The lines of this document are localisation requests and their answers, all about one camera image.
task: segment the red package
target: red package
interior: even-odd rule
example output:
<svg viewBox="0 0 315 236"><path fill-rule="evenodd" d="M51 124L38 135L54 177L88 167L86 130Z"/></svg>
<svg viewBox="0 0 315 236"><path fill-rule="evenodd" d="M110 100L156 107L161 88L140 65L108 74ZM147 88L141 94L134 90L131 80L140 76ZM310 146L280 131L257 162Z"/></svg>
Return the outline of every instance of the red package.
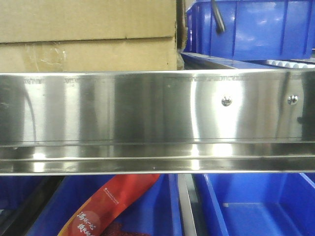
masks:
<svg viewBox="0 0 315 236"><path fill-rule="evenodd" d="M74 213L58 236L100 236L158 177L159 174L114 176Z"/></svg>

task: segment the black tool handle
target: black tool handle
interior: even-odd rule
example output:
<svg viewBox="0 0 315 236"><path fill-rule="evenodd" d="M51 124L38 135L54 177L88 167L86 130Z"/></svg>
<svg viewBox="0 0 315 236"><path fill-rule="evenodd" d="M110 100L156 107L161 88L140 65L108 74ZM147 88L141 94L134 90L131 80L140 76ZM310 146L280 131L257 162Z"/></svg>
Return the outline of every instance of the black tool handle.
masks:
<svg viewBox="0 0 315 236"><path fill-rule="evenodd" d="M213 16L217 24L217 33L221 34L225 31L225 25L224 25L223 18L221 16L221 13L219 11L218 5L215 0L211 0L211 7L212 7Z"/></svg>

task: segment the cardboard box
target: cardboard box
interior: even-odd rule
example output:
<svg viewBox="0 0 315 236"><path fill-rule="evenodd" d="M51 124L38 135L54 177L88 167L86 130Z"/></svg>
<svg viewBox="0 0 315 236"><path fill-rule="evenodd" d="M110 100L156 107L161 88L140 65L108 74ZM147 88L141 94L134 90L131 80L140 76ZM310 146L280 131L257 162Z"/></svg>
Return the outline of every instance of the cardboard box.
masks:
<svg viewBox="0 0 315 236"><path fill-rule="evenodd" d="M0 72L176 70L174 38L0 44Z"/></svg>
<svg viewBox="0 0 315 236"><path fill-rule="evenodd" d="M0 72L176 70L179 2L0 0Z"/></svg>
<svg viewBox="0 0 315 236"><path fill-rule="evenodd" d="M174 37L176 0L0 0L0 43Z"/></svg>

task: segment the screw head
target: screw head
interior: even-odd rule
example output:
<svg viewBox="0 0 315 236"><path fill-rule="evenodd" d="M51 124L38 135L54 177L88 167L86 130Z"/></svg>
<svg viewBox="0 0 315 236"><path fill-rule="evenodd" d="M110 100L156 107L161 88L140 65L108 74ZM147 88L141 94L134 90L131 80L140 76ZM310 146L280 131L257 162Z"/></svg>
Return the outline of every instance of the screw head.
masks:
<svg viewBox="0 0 315 236"><path fill-rule="evenodd" d="M289 105L295 105L299 100L299 96L297 95L291 95L288 97L287 102Z"/></svg>
<svg viewBox="0 0 315 236"><path fill-rule="evenodd" d="M231 105L231 103L232 103L232 98L229 97L229 96L224 96L224 97L222 98L222 100L221 100L221 103L222 103L223 106L227 107L227 106Z"/></svg>

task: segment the metal frame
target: metal frame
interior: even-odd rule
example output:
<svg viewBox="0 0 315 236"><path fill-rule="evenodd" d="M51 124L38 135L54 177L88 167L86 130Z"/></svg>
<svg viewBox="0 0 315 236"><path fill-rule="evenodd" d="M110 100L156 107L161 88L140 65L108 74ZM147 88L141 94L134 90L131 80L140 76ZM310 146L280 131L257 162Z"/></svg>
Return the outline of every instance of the metal frame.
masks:
<svg viewBox="0 0 315 236"><path fill-rule="evenodd" d="M315 171L315 70L0 74L0 175Z"/></svg>

